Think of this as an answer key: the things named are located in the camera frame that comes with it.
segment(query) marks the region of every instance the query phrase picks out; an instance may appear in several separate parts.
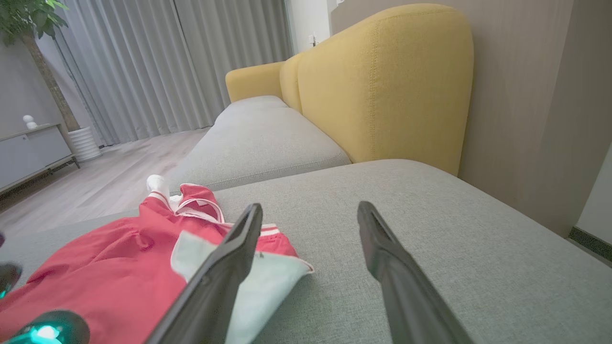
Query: tree trunk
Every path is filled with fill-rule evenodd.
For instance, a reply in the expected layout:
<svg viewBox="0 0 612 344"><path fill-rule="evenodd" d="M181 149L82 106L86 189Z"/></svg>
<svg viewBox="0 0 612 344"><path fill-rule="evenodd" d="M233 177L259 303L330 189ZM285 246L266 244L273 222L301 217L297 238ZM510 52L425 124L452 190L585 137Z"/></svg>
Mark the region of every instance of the tree trunk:
<svg viewBox="0 0 612 344"><path fill-rule="evenodd" d="M68 129L69 132L81 129L77 123L77 120L72 114L72 110L66 102L66 98L64 98L62 90L59 88L57 81L55 81L55 77L53 76L51 69L47 65L47 60L45 60L45 57L40 52L40 49L38 48L38 45L34 39L34 35L24 32L21 35L21 40L28 48L30 54L32 54L36 67L38 67L42 78L45 80L45 84L47 84L49 91L51 91L53 100L55 100L55 104L58 105L59 112L62 114L62 118L64 118L64 122L66 123L66 129Z"/></svg>

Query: ribbed pot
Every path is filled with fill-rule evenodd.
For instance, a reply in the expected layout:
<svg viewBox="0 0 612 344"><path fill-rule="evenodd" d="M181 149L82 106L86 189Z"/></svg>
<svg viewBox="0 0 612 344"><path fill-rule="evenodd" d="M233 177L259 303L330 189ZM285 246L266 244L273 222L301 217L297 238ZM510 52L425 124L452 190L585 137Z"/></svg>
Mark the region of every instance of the ribbed pot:
<svg viewBox="0 0 612 344"><path fill-rule="evenodd" d="M68 136L76 148L76 160L85 162L102 156L102 151L95 143L91 127L69 132Z"/></svg>

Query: foliage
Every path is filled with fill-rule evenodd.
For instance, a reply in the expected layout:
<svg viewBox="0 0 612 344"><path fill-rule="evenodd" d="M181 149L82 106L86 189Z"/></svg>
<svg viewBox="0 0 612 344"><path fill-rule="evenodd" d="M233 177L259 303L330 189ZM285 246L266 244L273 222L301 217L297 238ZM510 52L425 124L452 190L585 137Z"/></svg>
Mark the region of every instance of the foliage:
<svg viewBox="0 0 612 344"><path fill-rule="evenodd" d="M57 0L0 0L0 34L5 45L15 43L24 33L34 32L41 38L48 34L55 39L55 27L67 23L55 8L68 9Z"/></svg>

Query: baseboard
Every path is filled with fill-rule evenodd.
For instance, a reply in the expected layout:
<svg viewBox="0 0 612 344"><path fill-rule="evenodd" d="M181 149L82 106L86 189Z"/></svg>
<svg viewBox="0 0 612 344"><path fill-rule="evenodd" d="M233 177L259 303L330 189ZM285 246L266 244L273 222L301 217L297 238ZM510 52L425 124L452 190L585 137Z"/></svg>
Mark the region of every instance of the baseboard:
<svg viewBox="0 0 612 344"><path fill-rule="evenodd" d="M568 238L595 252L602 258L612 261L612 245L607 242L590 235L578 227L572 228Z"/></svg>

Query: gray curtain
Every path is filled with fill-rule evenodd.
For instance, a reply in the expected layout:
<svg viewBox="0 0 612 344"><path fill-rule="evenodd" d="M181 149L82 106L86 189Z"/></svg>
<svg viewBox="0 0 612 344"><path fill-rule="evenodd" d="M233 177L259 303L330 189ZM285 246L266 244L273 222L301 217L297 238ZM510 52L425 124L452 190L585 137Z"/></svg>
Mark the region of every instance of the gray curtain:
<svg viewBox="0 0 612 344"><path fill-rule="evenodd" d="M283 0L65 0L58 47L106 144L207 127L225 74L291 56Z"/></svg>

